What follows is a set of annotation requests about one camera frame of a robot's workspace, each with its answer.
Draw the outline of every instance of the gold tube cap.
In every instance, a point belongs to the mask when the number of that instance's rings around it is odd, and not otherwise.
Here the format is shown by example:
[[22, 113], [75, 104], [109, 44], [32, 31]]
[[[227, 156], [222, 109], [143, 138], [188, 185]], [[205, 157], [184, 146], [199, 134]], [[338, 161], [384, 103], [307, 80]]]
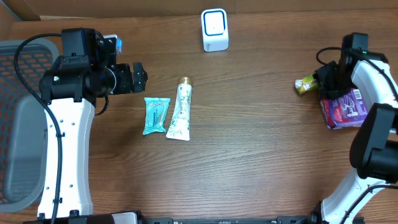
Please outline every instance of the gold tube cap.
[[193, 81], [190, 77], [182, 77], [180, 78], [179, 84], [189, 84], [192, 86]]

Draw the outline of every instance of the white device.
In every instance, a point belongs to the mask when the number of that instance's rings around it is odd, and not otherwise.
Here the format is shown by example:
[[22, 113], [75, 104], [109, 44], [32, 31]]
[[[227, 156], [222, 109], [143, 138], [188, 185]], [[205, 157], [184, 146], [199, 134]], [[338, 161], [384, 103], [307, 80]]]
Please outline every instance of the white device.
[[[390, 66], [387, 63], [371, 60], [375, 65], [384, 70], [384, 73], [392, 80], [395, 89], [398, 90], [390, 74]], [[361, 92], [361, 97], [370, 110], [373, 103], [387, 103], [392, 107], [398, 108], [394, 94], [386, 79], [366, 61], [358, 61], [351, 74], [351, 80]], [[368, 187], [374, 185], [389, 185], [385, 180], [368, 177], [361, 179], [358, 171], [351, 168], [350, 172], [343, 179], [337, 189], [321, 203], [322, 220], [329, 224], [340, 224], [345, 213], [360, 198]], [[351, 224], [356, 214], [382, 189], [374, 189], [355, 206], [354, 210], [348, 214], [344, 224]]]
[[228, 21], [224, 9], [207, 9], [201, 14], [203, 48], [206, 52], [226, 50], [229, 44]]

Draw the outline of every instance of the white toothpaste tube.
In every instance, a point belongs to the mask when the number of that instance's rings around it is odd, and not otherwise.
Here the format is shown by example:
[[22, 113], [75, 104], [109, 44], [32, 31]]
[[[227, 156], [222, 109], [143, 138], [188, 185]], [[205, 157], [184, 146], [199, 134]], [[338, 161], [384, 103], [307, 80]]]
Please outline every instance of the white toothpaste tube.
[[189, 141], [191, 95], [192, 79], [180, 78], [173, 118], [166, 134], [167, 138]]

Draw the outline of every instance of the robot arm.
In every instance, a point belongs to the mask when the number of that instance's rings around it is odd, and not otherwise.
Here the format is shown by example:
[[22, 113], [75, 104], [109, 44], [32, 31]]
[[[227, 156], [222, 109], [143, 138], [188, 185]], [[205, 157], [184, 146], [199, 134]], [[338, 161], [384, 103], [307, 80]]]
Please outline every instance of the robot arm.
[[[326, 97], [336, 98], [347, 88], [358, 88], [358, 97], [364, 99], [370, 110], [351, 145], [350, 163], [353, 167], [337, 189], [318, 206], [319, 218], [313, 223], [321, 220], [329, 224], [353, 223], [356, 214], [383, 189], [380, 185], [388, 186], [398, 180], [398, 142], [388, 140], [389, 133], [396, 132], [398, 119], [394, 92], [386, 78], [369, 62], [347, 55], [349, 50], [369, 54], [369, 60], [384, 71], [398, 90], [385, 56], [367, 51], [367, 37], [365, 34], [346, 36], [337, 69], [331, 69], [336, 65], [329, 63], [318, 70], [318, 83]], [[326, 80], [331, 83], [323, 85]]]
[[45, 187], [38, 208], [38, 221], [47, 223], [58, 200], [56, 223], [68, 217], [87, 223], [132, 223], [138, 212], [92, 215], [88, 186], [88, 147], [96, 99], [108, 95], [145, 90], [147, 74], [141, 63], [116, 64], [122, 42], [116, 35], [103, 37], [93, 29], [62, 30], [64, 56], [59, 69], [47, 70], [40, 80], [41, 99], [57, 119], [62, 133], [62, 173], [59, 200], [54, 198], [57, 183], [58, 142], [54, 123], [46, 112], [48, 128]]

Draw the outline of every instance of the toothpaste tube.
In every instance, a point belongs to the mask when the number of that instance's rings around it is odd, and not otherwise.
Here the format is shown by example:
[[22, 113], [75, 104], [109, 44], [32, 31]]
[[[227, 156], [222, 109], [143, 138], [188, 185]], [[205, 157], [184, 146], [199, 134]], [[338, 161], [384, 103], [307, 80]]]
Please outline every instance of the toothpaste tube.
[[164, 133], [163, 124], [169, 108], [170, 98], [149, 98], [145, 97], [147, 115], [145, 117], [145, 128], [143, 135], [154, 132]]
[[188, 77], [180, 78], [173, 118], [166, 134], [167, 138], [189, 141], [191, 95], [192, 79]]

